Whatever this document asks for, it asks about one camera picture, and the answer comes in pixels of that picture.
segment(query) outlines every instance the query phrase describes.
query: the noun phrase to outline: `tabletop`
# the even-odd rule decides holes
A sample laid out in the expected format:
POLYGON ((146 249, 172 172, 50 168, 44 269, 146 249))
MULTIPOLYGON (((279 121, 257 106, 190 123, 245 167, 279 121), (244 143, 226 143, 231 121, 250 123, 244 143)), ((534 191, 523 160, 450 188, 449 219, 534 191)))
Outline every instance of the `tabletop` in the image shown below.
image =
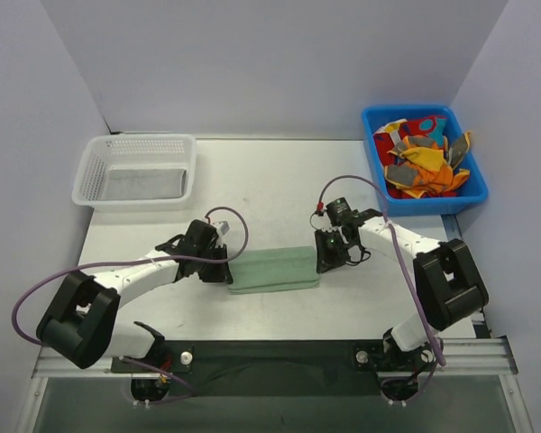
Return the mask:
MULTIPOLYGON (((314 246, 308 219, 320 190, 341 174, 371 179, 366 158, 358 141, 198 140, 188 208, 95 211, 80 263, 136 259, 185 233, 192 219, 216 206, 234 207, 244 216, 251 232, 248 249, 314 246)), ((339 197, 346 197, 359 210, 379 208, 375 190, 357 180, 339 180, 324 201, 339 197)), ((214 217, 229 222, 225 240, 233 253, 243 241, 240 222, 222 211, 214 217)), ((422 235, 446 240, 440 216, 393 220, 422 235)), ((127 304, 117 322, 140 320, 167 339, 379 339, 414 312, 397 262, 373 251, 371 259, 360 266, 321 275, 319 287, 309 290, 231 295, 224 285, 205 284, 195 275, 127 304)), ((469 318, 441 335, 475 337, 469 318)))

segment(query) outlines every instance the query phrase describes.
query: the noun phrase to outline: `blue bin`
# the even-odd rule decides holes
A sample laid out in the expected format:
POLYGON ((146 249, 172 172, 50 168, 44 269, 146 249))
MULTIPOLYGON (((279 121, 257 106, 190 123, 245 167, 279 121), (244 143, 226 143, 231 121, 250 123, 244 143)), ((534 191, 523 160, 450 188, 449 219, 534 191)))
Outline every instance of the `blue bin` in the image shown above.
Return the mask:
MULTIPOLYGON (((389 201, 389 215, 391 217, 403 217, 410 215, 447 215, 457 214, 470 205, 482 203, 487 199, 489 191, 479 167, 472 154, 469 152, 463 159, 460 167, 471 172, 470 178, 458 189, 458 197, 444 198, 419 198, 419 199, 396 199, 387 192, 387 186, 383 169, 375 142, 372 138, 374 132, 384 124, 398 119, 419 119, 426 115, 442 115, 446 117, 446 125, 443 134, 449 143, 461 136, 462 131, 457 119, 447 106, 438 104, 416 104, 396 106, 371 106, 362 112, 364 123, 364 150, 367 153, 373 180, 379 184, 389 201)), ((377 194, 377 199, 382 208, 382 199, 377 194)))

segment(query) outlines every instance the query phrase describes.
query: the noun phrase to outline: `red cloth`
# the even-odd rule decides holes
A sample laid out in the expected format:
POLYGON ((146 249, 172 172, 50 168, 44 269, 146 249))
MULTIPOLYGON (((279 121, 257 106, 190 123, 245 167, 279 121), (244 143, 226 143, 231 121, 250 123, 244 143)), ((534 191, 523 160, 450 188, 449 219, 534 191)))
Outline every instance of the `red cloth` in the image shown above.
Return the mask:
MULTIPOLYGON (((405 138, 406 136, 414 136, 414 135, 424 135, 425 137, 433 136, 433 138, 436 139, 437 137, 441 137, 441 142, 437 141, 437 144, 440 148, 443 148, 443 127, 445 125, 445 118, 440 115, 428 115, 427 117, 423 117, 421 119, 416 120, 407 120, 407 122, 403 122, 400 124, 399 127, 399 137, 401 140, 405 138)), ((391 164, 398 163, 398 157, 393 155, 392 153, 389 153, 389 151, 395 147, 395 144, 393 143, 392 139, 390 138, 389 133, 377 133, 373 135, 373 140, 375 142, 375 147, 377 148, 377 154, 379 156, 379 160, 381 161, 381 164, 383 167, 386 167, 391 164)), ((389 195, 393 198, 398 199, 404 199, 404 198, 414 198, 411 197, 409 194, 397 189, 394 185, 387 183, 387 192, 389 192, 389 195)), ((438 196, 430 196, 429 194, 425 193, 421 198, 425 197, 457 197, 457 191, 447 191, 442 194, 439 194, 438 196)))

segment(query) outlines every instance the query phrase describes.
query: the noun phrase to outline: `white plastic laundry basket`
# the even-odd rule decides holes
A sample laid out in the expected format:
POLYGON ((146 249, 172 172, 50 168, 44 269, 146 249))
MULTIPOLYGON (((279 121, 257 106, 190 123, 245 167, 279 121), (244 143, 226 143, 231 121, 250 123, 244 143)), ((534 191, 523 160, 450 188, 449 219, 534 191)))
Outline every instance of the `white plastic laundry basket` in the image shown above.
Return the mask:
POLYGON ((181 209, 192 193, 197 142, 184 134, 118 134, 88 144, 72 200, 101 211, 181 209))

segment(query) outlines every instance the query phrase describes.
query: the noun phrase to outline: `teal cloth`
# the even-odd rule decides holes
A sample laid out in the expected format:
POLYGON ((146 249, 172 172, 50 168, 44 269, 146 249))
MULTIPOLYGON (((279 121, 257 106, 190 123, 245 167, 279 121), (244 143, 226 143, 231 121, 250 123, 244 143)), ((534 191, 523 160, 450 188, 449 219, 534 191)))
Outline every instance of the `teal cloth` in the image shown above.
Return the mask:
POLYGON ((233 294, 311 289, 318 286, 316 253, 310 246, 245 251, 228 263, 233 294))

